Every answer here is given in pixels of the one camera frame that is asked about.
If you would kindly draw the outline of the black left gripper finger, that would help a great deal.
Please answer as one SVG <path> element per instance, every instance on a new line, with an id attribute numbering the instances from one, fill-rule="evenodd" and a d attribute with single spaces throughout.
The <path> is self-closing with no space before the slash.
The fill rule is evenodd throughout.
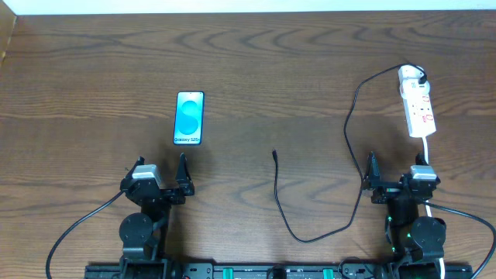
<path id="1" fill-rule="evenodd" d="M 145 159 L 143 157 L 139 157 L 138 160 L 134 163 L 132 168 L 128 171 L 128 173 L 125 176 L 125 179 L 132 179 L 133 178 L 133 172 L 134 170 L 141 165 L 144 165 Z"/>
<path id="2" fill-rule="evenodd" d="M 175 180 L 181 190 L 193 189 L 193 181 L 188 171 L 187 158 L 184 153 L 180 155 Z"/>

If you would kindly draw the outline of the blue Galaxy smartphone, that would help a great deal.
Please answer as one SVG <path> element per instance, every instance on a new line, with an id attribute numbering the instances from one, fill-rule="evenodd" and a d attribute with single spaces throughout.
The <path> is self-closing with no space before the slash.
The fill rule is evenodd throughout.
<path id="1" fill-rule="evenodd" d="M 205 93 L 180 91 L 174 121 L 174 145 L 200 145 L 202 142 Z"/>

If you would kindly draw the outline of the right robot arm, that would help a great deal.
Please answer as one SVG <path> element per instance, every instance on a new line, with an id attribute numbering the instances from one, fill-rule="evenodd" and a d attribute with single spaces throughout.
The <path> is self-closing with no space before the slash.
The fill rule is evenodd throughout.
<path id="1" fill-rule="evenodd" d="M 397 182 L 383 181 L 375 154 L 369 154 L 361 188 L 372 192 L 372 203 L 387 206 L 385 235 L 393 248 L 392 261 L 378 273 L 382 278 L 440 277 L 446 223 L 420 216 L 418 211 L 420 204 L 432 198 L 439 183 L 421 154 Z"/>

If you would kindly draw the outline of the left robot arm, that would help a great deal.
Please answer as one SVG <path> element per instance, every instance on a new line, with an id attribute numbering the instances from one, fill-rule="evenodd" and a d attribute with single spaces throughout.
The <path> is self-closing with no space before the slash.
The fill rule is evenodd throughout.
<path id="1" fill-rule="evenodd" d="M 157 166 L 146 164 L 143 157 L 122 179 L 120 190 L 140 211 L 125 217 L 119 227 L 123 244 L 120 278 L 184 276 L 181 264 L 166 258 L 164 252 L 171 208 L 183 205 L 186 197 L 195 194 L 184 153 L 180 155 L 175 180 L 176 188 L 162 188 Z"/>

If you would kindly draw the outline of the white power strip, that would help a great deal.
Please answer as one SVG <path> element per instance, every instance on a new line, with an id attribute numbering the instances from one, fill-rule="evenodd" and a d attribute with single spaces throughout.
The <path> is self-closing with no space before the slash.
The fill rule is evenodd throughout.
<path id="1" fill-rule="evenodd" d="M 412 65 L 401 66 L 398 70 L 399 84 L 402 80 L 408 78 L 419 79 L 420 84 L 427 81 L 426 74 L 422 71 L 421 67 L 414 67 Z M 403 104 L 410 137 L 424 138 L 436 131 L 429 94 L 403 99 Z"/>

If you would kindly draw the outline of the cardboard side panel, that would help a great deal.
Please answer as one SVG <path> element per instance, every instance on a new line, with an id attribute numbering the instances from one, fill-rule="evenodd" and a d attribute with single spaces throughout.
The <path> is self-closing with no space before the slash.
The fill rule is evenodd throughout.
<path id="1" fill-rule="evenodd" d="M 0 61 L 3 63 L 9 47 L 17 15 L 5 4 L 0 3 Z"/>

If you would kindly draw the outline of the white wall charger adapter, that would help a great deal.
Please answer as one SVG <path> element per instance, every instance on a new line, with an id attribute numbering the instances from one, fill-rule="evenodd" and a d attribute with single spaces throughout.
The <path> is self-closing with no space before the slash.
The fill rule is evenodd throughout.
<path id="1" fill-rule="evenodd" d="M 428 81 L 420 84 L 419 79 L 408 78 L 400 82 L 399 91 L 403 99 L 414 98 L 420 95 L 428 95 L 430 92 L 430 84 Z"/>

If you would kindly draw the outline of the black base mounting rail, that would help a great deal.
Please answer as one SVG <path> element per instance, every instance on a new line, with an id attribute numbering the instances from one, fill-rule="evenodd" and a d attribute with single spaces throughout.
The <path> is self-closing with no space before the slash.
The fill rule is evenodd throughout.
<path id="1" fill-rule="evenodd" d="M 434 264 L 402 266 L 397 272 L 386 265 L 341 263 L 331 265 L 218 265 L 212 263 L 93 264 L 84 271 L 84 279 L 158 278 L 158 279 L 370 279 L 439 278 Z"/>

